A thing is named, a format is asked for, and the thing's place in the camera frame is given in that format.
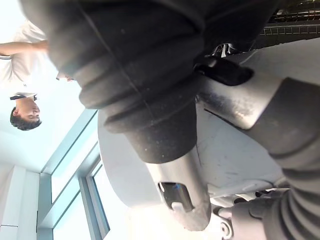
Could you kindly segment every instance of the glass pane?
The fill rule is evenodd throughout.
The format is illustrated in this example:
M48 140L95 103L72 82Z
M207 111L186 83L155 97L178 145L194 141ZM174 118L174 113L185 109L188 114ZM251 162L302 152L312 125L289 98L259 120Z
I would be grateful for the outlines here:
M93 179L110 229L122 228L129 209L113 190L103 165Z
M53 229L54 240L90 240L90 232L81 193Z
M92 150L97 141L97 129L95 129L84 141L81 142L81 139L78 139L57 169L53 172L51 176L52 202L56 200L60 192L66 186L81 163L85 160L86 156Z

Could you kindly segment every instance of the silver metal tube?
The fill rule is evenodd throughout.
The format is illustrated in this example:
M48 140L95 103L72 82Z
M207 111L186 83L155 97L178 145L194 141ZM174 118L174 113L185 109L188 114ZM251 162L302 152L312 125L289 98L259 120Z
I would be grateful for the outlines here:
M250 129L275 95L281 78L255 72L247 82L227 86L202 76L203 87L199 100L203 107L235 126Z
M211 203L208 187L203 180L197 148L194 147L186 155L162 164L146 164L153 181L161 195L162 201L168 206L174 217L190 231L202 231L210 222ZM163 195L164 183L184 185L190 197L193 209L186 211L182 202L172 202Z

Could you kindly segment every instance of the ceiling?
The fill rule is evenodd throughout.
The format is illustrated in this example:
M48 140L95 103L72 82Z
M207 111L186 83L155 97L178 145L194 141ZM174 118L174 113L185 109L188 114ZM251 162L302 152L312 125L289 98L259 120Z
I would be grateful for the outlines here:
M0 9L0 43L5 43L10 41L25 17L18 0L2 0ZM48 72L52 74L43 80L44 94L40 94L37 100L42 120L38 128L20 131L12 127L10 113L15 103L0 92L0 164L19 165L40 172L83 112L84 107L79 101L79 85L56 80L57 70L51 66Z

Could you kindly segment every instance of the metal bolt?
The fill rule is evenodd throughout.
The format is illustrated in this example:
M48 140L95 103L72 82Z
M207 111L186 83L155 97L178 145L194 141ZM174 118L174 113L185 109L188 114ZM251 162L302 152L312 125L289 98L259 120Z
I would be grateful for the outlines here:
M230 229L224 222L220 223L220 229L221 229L221 232L223 233L223 237L229 236Z

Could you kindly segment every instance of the man's arm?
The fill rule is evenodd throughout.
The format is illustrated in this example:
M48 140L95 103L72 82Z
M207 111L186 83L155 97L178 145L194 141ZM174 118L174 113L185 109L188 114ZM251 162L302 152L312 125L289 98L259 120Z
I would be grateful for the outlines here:
M0 55L11 56L19 53L27 52L46 52L48 50L48 42L46 40L35 43L29 42L8 42L0 44Z

